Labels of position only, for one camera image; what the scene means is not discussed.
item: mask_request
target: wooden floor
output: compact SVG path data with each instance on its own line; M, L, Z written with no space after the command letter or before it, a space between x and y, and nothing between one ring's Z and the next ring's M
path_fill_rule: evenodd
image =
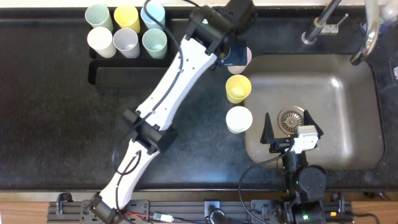
M44 224L48 202L0 202L0 224ZM380 223L398 224L398 202L353 202L355 213L373 213ZM355 223L374 224L373 218L356 218Z

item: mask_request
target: yellow cup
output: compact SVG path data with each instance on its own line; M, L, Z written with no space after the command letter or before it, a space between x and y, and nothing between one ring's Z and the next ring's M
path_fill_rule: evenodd
M240 103L249 96L251 83L243 75L233 75L226 81L225 89L229 102Z
M121 28L130 28L138 34L141 30L139 25L138 10L132 5L123 5L116 8L113 14L114 20Z

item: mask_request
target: stainless steel sink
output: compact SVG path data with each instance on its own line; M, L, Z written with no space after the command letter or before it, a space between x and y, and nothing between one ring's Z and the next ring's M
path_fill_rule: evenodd
M349 55L261 55L244 74L252 92L244 105L253 115L246 150L254 162L271 159L260 143L266 112L276 138L302 123L308 110L325 133L307 152L310 164L327 169L368 169L383 157L384 144L374 76L365 62L352 66Z

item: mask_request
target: black countertop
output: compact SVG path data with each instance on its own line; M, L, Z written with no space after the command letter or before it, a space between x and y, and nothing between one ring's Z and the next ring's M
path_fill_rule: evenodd
M304 45L300 36L320 12L264 9L242 38L253 57L356 52L364 40L358 28L364 9L338 9L332 22L350 14L339 34ZM154 86L103 89L88 83L90 27L83 14L84 9L0 13L1 190L99 190L114 174L113 144L127 130L120 115L144 101ZM178 38L186 23L173 25ZM398 66L397 38L398 29L390 30L368 58L377 83L385 156L373 169L327 170L328 189L398 188L398 86L392 72ZM177 139L153 160L137 189L236 189L253 161L244 149L244 134L231 134L224 121L234 106L224 90L230 75L217 68L200 77L175 115ZM253 170L245 183L244 188L259 190L285 186L279 171L265 168Z

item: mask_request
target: white wall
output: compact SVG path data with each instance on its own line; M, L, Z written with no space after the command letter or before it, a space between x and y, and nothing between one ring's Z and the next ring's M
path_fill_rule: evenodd
M190 6L181 0L154 0L165 6ZM228 0L194 0L198 4L225 5ZM253 0L257 6L324 6L330 0ZM390 0L379 0L387 4ZM119 6L130 3L142 6L145 0L0 0L0 7L88 7L93 4ZM361 6L364 0L342 0L340 6Z

